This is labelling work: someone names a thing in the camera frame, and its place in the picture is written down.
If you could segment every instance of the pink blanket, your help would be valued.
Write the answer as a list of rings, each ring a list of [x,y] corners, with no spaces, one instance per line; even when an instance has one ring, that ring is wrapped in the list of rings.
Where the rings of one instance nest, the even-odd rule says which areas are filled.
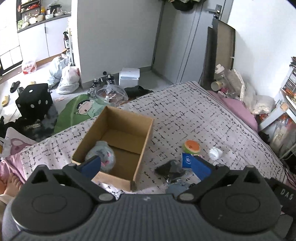
[[[217,94],[213,91],[208,91],[212,96],[224,104],[230,109],[236,116],[244,121],[250,128],[258,132],[258,123],[255,120],[254,115],[244,106],[244,104],[236,99],[224,98],[222,95]]]
[[[8,156],[0,162],[0,175],[2,180],[7,180],[10,173],[16,175],[22,183],[25,183],[25,175],[22,167],[20,153]]]

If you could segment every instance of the cardboard box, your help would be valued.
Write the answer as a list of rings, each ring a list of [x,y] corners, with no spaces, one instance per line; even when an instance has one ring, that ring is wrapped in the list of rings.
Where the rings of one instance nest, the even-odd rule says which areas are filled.
[[[82,139],[72,157],[80,164],[96,141],[106,141],[113,149],[116,164],[110,173],[99,172],[93,181],[135,191],[141,160],[152,134],[153,118],[106,106]]]

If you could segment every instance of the yellow slipper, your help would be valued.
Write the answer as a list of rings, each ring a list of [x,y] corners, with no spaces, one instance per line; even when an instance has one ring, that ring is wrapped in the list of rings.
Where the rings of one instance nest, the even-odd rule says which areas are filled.
[[[2,106],[6,106],[9,102],[9,95],[4,96],[3,100],[2,100]]]

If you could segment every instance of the door handle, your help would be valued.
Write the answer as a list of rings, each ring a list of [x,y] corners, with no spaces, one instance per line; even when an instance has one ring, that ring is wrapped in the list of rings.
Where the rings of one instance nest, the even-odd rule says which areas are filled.
[[[221,10],[222,10],[222,6],[218,5],[218,4],[216,4],[216,9],[210,9],[210,8],[206,9],[206,11],[212,12],[214,14],[214,18],[216,18],[216,19],[219,19],[220,14],[221,14]]]

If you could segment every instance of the bed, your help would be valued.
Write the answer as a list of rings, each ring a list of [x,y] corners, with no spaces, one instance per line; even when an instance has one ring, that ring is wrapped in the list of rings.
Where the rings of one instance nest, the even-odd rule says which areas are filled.
[[[180,160],[181,147],[188,139],[199,142],[200,154],[214,165],[223,163],[230,169],[254,165],[264,177],[285,181],[284,168],[270,147],[195,81],[172,85],[120,108],[155,119],[153,137],[142,160],[143,170],[136,193],[165,192],[165,179],[157,176],[154,169],[171,159]],[[61,169],[70,163],[72,154],[94,120],[86,120],[22,150],[20,155],[26,179],[37,165],[46,164],[50,169]],[[213,146],[223,151],[222,158],[217,161],[210,160],[207,154]],[[188,183],[200,181],[190,171],[183,178]],[[116,197],[124,192],[110,185],[98,185]]]

